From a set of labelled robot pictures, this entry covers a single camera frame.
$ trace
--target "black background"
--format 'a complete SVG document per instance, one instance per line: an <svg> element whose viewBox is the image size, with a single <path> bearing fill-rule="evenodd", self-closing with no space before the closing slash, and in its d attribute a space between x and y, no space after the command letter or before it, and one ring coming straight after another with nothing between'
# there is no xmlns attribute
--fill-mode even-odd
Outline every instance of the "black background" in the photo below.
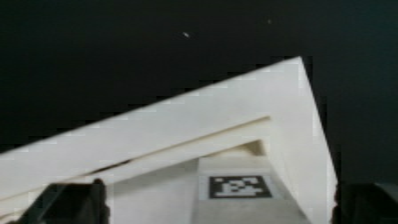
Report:
<svg viewBox="0 0 398 224"><path fill-rule="evenodd" d="M0 32L1 152L301 55L340 180L395 182L398 1L1 0Z"/></svg>

